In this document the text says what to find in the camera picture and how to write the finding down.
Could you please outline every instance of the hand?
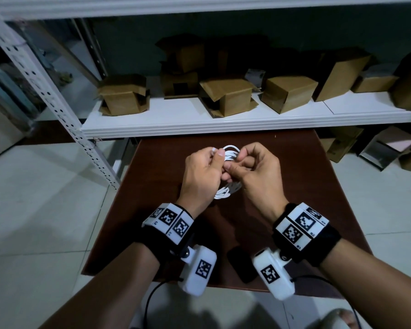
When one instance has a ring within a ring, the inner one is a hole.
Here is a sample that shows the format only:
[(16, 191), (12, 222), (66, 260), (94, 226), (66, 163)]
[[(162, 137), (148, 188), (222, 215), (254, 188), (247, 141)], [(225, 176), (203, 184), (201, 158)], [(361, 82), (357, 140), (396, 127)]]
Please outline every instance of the hand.
[(212, 147), (186, 158), (180, 198), (176, 204), (186, 209), (193, 219), (212, 203), (221, 181), (224, 160), (225, 150)]
[(242, 183), (247, 197), (274, 223), (289, 203), (283, 192), (279, 159), (260, 143), (244, 146), (234, 161), (224, 163), (222, 180)]

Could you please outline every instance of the black cable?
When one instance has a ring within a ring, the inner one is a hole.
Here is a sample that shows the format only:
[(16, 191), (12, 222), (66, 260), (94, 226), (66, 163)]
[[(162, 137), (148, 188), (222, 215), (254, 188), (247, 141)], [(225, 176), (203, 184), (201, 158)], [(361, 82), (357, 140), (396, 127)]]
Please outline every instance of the black cable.
[[(297, 277), (292, 278), (290, 281), (291, 281), (291, 282), (295, 282), (295, 281), (296, 281), (297, 279), (299, 279), (299, 278), (314, 278), (314, 279), (319, 279), (319, 280), (322, 280), (323, 282), (326, 282), (327, 284), (330, 284), (331, 286), (335, 287), (335, 286), (332, 284), (332, 282), (330, 282), (329, 280), (325, 279), (324, 277), (317, 276), (317, 275), (302, 275), (302, 276), (297, 276)], [(352, 310), (353, 313), (355, 314), (356, 322), (358, 323), (359, 329), (362, 329), (361, 322), (359, 321), (358, 314), (356, 313), (356, 310), (353, 308), (353, 306), (352, 306), (350, 303), (349, 303), (349, 305), (350, 305), (350, 307), (351, 307), (351, 310)]]
[(151, 294), (148, 297), (148, 301), (146, 302), (146, 307), (145, 307), (145, 316), (143, 318), (143, 329), (147, 329), (148, 328), (148, 306), (149, 306), (149, 302), (151, 301), (151, 297), (154, 294), (154, 292), (160, 287), (162, 286), (164, 283), (169, 283), (172, 281), (177, 281), (177, 282), (182, 282), (184, 279), (183, 278), (177, 278), (177, 279), (165, 279), (163, 282), (159, 283), (151, 292)]

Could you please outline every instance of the metal shelf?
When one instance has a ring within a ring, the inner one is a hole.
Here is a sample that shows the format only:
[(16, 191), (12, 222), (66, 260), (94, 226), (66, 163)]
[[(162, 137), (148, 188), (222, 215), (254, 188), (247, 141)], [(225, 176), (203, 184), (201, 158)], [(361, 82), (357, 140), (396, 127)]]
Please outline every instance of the metal shelf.
[(283, 114), (252, 96), (259, 103), (254, 110), (221, 119), (213, 119), (198, 98), (154, 97), (149, 111), (119, 117), (103, 116), (99, 101), (82, 132), (88, 138), (121, 138), (411, 122), (411, 111), (396, 108), (388, 93), (348, 92)]
[(411, 0), (0, 0), (0, 14), (14, 21), (400, 2)]

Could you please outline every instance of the perforated metal post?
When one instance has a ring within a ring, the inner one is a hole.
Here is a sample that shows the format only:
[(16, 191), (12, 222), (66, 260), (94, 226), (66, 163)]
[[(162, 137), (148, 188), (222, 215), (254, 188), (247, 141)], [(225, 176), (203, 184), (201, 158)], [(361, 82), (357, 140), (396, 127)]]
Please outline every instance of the perforated metal post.
[(26, 41), (9, 27), (0, 16), (0, 47), (21, 71), (34, 90), (39, 94), (47, 107), (58, 118), (76, 143), (89, 155), (93, 164), (99, 169), (110, 185), (117, 189), (120, 180), (106, 161), (103, 153), (81, 132), (79, 119), (61, 95), (60, 91), (44, 70)]

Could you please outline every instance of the forearm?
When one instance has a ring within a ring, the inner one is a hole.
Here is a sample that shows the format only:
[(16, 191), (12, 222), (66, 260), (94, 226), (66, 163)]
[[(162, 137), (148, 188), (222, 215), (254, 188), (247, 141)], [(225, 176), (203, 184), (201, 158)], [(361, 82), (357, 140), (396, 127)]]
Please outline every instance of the forearm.
[(320, 269), (374, 328), (411, 328), (411, 278), (341, 239)]
[(128, 328), (159, 265), (146, 246), (132, 243), (41, 328)]

